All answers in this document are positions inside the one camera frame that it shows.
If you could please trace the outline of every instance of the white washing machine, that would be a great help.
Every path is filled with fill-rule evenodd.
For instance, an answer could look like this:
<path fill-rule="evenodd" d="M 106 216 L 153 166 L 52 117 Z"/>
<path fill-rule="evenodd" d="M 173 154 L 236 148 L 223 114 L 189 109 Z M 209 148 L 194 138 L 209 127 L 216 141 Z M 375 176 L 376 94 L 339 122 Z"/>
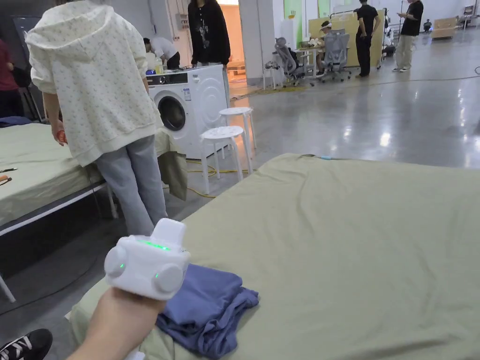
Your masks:
<path fill-rule="evenodd" d="M 221 126 L 218 112 L 228 107 L 222 71 L 215 65 L 147 77 L 163 125 L 189 159 L 201 158 L 200 135 Z M 213 146 L 206 151 L 212 154 Z"/>

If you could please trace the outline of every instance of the hand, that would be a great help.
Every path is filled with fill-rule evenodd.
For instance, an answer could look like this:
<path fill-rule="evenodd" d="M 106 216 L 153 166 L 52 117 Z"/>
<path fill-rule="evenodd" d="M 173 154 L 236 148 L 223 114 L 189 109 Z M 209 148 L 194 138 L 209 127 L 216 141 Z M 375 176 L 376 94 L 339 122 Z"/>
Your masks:
<path fill-rule="evenodd" d="M 50 125 L 52 127 L 53 138 L 57 143 L 64 146 L 64 143 L 62 143 L 58 137 L 58 133 L 60 131 L 65 131 L 65 128 L 63 127 L 63 122 L 61 122 L 59 119 L 52 119 L 50 120 Z"/>
<path fill-rule="evenodd" d="M 124 359 L 152 331 L 165 305 L 164 301 L 110 288 L 90 320 L 84 347 L 96 352 L 99 359 Z"/>

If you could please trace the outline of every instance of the black sneaker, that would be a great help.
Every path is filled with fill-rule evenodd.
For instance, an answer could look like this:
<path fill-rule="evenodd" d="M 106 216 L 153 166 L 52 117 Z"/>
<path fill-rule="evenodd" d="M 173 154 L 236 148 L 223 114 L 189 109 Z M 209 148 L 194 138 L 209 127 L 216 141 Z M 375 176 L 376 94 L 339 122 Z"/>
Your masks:
<path fill-rule="evenodd" d="M 47 329 L 28 333 L 0 348 L 0 360 L 42 360 L 52 346 L 53 336 Z"/>

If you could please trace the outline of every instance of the sticker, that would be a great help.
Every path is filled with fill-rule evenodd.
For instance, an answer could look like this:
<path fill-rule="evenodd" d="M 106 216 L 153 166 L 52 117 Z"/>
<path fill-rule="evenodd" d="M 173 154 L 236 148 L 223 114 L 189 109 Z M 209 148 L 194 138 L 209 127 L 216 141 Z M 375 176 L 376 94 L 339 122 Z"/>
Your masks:
<path fill-rule="evenodd" d="M 183 89 L 183 96 L 185 98 L 185 101 L 191 101 L 192 100 L 192 95 L 190 94 L 190 89 L 189 88 Z"/>

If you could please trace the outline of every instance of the white hoodie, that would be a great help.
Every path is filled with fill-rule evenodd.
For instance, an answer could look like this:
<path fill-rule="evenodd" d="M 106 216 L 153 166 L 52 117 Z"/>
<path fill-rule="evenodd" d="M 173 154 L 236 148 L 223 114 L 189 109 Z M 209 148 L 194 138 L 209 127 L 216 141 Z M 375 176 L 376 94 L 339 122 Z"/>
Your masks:
<path fill-rule="evenodd" d="M 32 81 L 58 94 L 72 156 L 86 166 L 155 134 L 142 36 L 113 8 L 89 0 L 44 13 L 26 38 Z"/>

